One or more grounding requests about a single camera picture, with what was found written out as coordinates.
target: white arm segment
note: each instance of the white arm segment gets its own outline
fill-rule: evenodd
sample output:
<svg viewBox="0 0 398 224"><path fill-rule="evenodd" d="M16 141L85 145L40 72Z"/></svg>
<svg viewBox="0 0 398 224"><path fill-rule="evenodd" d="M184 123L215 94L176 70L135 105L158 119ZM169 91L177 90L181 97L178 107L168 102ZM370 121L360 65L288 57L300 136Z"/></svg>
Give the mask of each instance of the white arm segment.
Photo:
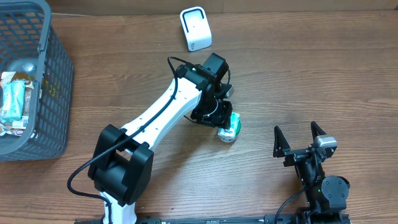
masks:
<svg viewBox="0 0 398 224"><path fill-rule="evenodd" d="M170 99L174 92L175 80L172 81L167 91L146 110L140 117L136 118L122 128L127 129L126 134L131 135L137 131L143 124L150 120ZM174 125L187 114L195 109L199 104L201 91L196 89L196 85L186 78L178 79L178 91L175 100L159 115L143 133L137 134L133 139L138 143L147 142L149 149L156 150L157 145L163 137L174 127Z"/></svg>
<svg viewBox="0 0 398 224"><path fill-rule="evenodd" d="M150 120L166 104L166 102L168 102L174 92L174 88L175 80L172 81L167 91L152 106L150 106L148 110L134 121L131 121L122 127L127 130L126 134L131 135ZM201 91L196 89L195 84L188 81L186 78L179 78L175 100L171 102L161 115L146 127L143 133L137 134L133 139L139 143L147 142L149 144L149 149L155 151L163 137L168 133L168 131L170 131L170 129L172 129L172 127L174 127L175 124L177 124L182 116L187 114L190 110L195 109L199 104L200 97ZM118 201L109 194L101 192L101 195L108 198L112 203L111 209L113 224L136 223L137 216L134 212L134 208L136 206L135 203L121 207L118 205ZM105 206L105 217L103 219L103 223L109 223L107 206Z"/></svg>

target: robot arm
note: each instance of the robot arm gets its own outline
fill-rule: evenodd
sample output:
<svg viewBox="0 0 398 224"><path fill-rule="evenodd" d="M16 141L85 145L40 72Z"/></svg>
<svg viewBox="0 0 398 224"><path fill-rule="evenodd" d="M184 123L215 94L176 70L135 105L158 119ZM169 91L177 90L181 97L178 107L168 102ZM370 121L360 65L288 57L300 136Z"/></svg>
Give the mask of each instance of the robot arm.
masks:
<svg viewBox="0 0 398 224"><path fill-rule="evenodd" d="M196 123L229 128L232 106L224 99L231 96L233 87L229 81L221 83L226 72L229 72L228 64L216 54L211 54L203 66L181 65L175 72L178 78L147 111L121 129L108 125L101 132L93 158L101 157L90 165L88 177L111 204L111 208L107 208L108 203L105 203L104 224L109 221L113 224L136 222L135 202L150 181L154 151L183 115L193 110L191 118ZM178 88L174 100L145 129L131 136L170 101L176 80ZM122 141L126 143L117 150L129 152L130 160L116 151L104 153Z"/></svg>

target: blue-gray basket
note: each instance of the blue-gray basket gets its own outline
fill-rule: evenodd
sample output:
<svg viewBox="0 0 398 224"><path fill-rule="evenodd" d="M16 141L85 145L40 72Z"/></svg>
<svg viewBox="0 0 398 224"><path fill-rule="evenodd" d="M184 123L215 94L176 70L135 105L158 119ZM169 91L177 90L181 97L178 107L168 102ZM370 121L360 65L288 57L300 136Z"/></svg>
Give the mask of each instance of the blue-gray basket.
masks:
<svg viewBox="0 0 398 224"><path fill-rule="evenodd" d="M0 136L0 161L50 159L65 152L73 87L73 65L52 29L50 6L41 0L1 0L0 73L21 72L27 62L36 65L29 122L21 136Z"/></svg>

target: wood grain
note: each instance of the wood grain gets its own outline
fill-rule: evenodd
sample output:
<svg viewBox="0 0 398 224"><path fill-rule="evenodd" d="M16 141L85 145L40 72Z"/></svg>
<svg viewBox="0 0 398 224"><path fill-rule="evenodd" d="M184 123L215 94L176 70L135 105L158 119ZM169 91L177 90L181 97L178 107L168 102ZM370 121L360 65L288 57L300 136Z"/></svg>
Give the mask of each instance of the wood grain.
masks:
<svg viewBox="0 0 398 224"><path fill-rule="evenodd" d="M0 223L72 223L102 216L99 200L72 195L69 175L93 153L100 131L136 118L172 80L169 55L203 63L212 52L232 71L241 113L234 144L216 129L178 122L155 153L141 216L258 217L300 188L272 157L273 127L294 149L311 143L315 120L339 141L323 167L351 182L353 223L398 215L398 13L213 14L213 45L188 53L178 16L57 18L75 66L70 140L64 156L0 164ZM73 183L96 193L86 172ZM305 203L287 206L291 213Z"/></svg>
<svg viewBox="0 0 398 224"><path fill-rule="evenodd" d="M82 15L179 14L201 6L207 13L393 10L398 0L48 0L53 12Z"/></svg>

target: blue package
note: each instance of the blue package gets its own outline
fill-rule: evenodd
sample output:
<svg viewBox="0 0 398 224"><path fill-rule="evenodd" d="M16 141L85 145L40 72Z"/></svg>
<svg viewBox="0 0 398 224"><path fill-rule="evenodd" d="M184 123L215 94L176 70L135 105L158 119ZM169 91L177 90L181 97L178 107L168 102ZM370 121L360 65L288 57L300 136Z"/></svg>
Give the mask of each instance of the blue package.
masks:
<svg viewBox="0 0 398 224"><path fill-rule="evenodd" d="M1 119L3 121L21 120L25 98L24 81L7 83L3 91Z"/></svg>

